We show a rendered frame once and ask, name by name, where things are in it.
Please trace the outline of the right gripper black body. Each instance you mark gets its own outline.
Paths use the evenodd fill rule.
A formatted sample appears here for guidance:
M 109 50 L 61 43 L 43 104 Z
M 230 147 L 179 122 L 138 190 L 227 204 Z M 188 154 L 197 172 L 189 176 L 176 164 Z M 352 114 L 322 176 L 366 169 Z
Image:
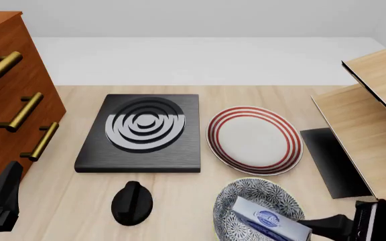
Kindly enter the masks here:
M 356 203 L 354 241 L 386 241 L 386 200 Z

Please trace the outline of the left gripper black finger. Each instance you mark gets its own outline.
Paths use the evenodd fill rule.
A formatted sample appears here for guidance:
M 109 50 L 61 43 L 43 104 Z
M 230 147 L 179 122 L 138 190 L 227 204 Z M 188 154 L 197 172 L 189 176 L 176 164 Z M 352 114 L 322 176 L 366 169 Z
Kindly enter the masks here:
M 6 202 L 19 183 L 23 167 L 17 161 L 10 162 L 0 175 L 0 202 Z

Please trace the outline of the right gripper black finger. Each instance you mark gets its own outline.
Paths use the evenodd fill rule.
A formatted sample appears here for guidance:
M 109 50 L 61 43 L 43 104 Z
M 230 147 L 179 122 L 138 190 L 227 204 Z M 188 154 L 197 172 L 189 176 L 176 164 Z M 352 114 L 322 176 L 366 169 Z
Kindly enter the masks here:
M 312 233 L 325 238 L 349 238 L 354 222 L 343 214 L 319 220 L 299 220 L 299 224 L 312 229 Z

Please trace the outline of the cream cheese box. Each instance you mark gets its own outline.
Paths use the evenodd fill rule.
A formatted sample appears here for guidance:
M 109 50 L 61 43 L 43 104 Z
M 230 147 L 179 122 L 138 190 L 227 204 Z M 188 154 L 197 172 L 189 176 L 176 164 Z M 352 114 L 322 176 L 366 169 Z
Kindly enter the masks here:
M 310 241 L 311 228 L 240 196 L 232 211 L 242 223 L 275 241 Z

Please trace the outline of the blue patterned bowl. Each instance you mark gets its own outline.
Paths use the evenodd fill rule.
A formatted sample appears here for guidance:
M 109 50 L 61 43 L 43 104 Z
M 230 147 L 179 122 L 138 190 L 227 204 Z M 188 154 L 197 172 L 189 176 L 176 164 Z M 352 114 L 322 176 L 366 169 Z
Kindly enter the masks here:
M 217 241 L 275 241 L 236 217 L 232 206 L 239 196 L 291 220 L 305 219 L 297 200 L 278 184 L 263 178 L 240 178 L 225 186 L 216 197 L 213 224 Z

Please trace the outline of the flat black stove plate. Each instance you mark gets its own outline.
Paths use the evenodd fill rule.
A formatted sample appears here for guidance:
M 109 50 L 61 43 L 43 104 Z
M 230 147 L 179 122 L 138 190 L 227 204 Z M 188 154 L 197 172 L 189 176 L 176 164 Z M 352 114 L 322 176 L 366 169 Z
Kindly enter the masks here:
M 78 173 L 198 173 L 197 94 L 108 94 L 76 158 Z

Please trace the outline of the pale wooden shelf rack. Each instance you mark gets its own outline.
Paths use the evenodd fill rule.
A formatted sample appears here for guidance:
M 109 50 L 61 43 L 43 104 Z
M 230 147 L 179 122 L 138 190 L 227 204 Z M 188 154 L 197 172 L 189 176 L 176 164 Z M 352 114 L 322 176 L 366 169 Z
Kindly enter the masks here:
M 371 196 L 386 199 L 386 49 L 342 66 L 358 83 L 312 100 Z

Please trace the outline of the white plate with red rings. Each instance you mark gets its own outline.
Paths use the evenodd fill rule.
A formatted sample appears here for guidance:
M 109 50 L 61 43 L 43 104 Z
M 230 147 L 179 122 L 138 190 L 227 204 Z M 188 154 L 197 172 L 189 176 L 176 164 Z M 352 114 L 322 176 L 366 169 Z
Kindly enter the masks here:
M 224 164 L 258 176 L 288 172 L 304 153 L 295 126 L 258 106 L 233 106 L 215 114 L 206 128 L 206 141 Z

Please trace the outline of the round black stove knob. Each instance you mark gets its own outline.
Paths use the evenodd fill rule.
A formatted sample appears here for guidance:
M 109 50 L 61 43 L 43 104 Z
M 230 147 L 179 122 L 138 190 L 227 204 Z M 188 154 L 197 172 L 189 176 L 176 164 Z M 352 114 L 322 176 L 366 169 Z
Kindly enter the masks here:
M 153 209 L 151 192 L 137 181 L 129 181 L 111 203 L 111 213 L 119 224 L 135 226 L 146 220 Z

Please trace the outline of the wooden cabinet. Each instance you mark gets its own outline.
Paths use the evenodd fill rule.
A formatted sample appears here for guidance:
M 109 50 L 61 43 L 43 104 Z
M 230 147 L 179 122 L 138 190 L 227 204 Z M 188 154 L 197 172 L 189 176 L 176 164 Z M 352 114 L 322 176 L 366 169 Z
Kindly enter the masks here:
M 59 123 L 66 113 L 21 13 L 0 11 L 0 56 L 11 52 L 19 52 L 23 59 L 0 78 L 0 122 L 9 122 L 25 105 L 22 96 L 41 92 L 44 98 L 17 132 L 0 129 L 0 175 L 12 161 L 28 170 L 33 162 L 19 154 L 34 149 L 44 134 L 39 130 L 41 126 Z

